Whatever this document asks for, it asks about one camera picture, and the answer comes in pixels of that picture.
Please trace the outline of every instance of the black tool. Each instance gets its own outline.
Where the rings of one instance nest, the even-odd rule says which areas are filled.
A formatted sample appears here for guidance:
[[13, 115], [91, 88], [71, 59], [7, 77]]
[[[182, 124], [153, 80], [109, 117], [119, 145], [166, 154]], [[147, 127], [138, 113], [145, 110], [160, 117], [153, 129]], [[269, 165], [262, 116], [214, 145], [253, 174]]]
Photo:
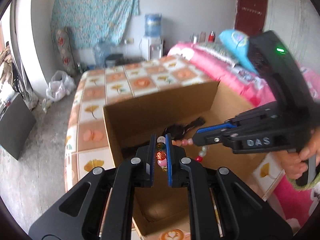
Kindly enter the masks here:
[[101, 239], [130, 240], [135, 187], [153, 185], [156, 138], [118, 168], [96, 167], [53, 204], [29, 230], [33, 240], [98, 240], [112, 188]]
[[162, 136], [165, 136], [167, 133], [172, 134], [172, 140], [181, 140], [184, 138], [184, 135], [190, 131], [191, 129], [202, 126], [205, 124], [205, 119], [202, 117], [197, 118], [196, 120], [192, 121], [191, 123], [187, 124], [186, 126], [181, 124], [173, 124], [164, 129]]
[[288, 223], [228, 168], [204, 168], [170, 134], [166, 146], [169, 185], [188, 188], [192, 240], [292, 239]]
[[[249, 41], [248, 57], [267, 81], [276, 101], [223, 124], [201, 128], [193, 141], [198, 146], [222, 143], [235, 154], [300, 152], [310, 140], [311, 130], [320, 125], [320, 104], [313, 101], [291, 54], [272, 31]], [[296, 180], [299, 186], [312, 182], [320, 172], [315, 156], [305, 162], [308, 170]]]
[[[182, 147], [172, 145], [170, 134], [166, 146], [169, 184], [188, 188], [192, 240], [292, 239], [289, 224], [229, 169], [202, 167], [187, 158]], [[118, 168], [94, 168], [31, 226], [29, 236], [33, 240], [130, 240], [134, 188], [152, 186], [155, 154], [152, 135], [149, 146], [139, 148], [136, 157]]]

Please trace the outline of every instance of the red door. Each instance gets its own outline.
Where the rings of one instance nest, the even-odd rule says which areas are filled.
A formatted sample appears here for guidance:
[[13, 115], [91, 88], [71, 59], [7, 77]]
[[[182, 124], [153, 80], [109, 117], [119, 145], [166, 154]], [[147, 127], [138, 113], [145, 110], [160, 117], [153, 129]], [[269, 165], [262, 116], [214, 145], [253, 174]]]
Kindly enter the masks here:
[[249, 36], [262, 32], [268, 0], [238, 0], [235, 29]]

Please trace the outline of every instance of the plastic bag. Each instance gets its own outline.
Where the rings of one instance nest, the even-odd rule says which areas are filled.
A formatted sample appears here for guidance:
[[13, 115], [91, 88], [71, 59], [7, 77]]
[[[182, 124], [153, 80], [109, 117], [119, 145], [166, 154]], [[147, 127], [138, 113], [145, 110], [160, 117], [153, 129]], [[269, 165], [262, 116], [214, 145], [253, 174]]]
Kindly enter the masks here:
[[75, 81], [66, 72], [58, 70], [49, 83], [46, 90], [47, 98], [53, 102], [60, 101], [65, 95], [69, 96], [76, 89]]

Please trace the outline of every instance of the blue floral cloth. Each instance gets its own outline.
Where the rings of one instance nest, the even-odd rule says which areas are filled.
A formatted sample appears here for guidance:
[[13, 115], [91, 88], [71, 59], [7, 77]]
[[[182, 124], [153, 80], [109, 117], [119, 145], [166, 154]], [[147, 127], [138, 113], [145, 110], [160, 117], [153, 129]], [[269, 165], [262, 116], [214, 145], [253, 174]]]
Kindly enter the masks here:
[[51, 33], [67, 27], [73, 49], [92, 48], [100, 41], [118, 45], [132, 16], [139, 14], [139, 0], [55, 0]]

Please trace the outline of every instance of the hand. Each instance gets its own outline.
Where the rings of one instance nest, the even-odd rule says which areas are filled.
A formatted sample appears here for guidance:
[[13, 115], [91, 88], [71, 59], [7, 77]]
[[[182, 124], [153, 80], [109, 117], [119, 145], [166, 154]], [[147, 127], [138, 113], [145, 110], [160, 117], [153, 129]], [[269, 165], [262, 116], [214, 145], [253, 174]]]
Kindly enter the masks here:
[[310, 141], [299, 154], [288, 153], [287, 151], [275, 152], [282, 168], [290, 179], [298, 179], [302, 176], [302, 173], [308, 170], [308, 165], [302, 161], [309, 159], [313, 155], [316, 154], [316, 166], [320, 163], [320, 127], [312, 133]]

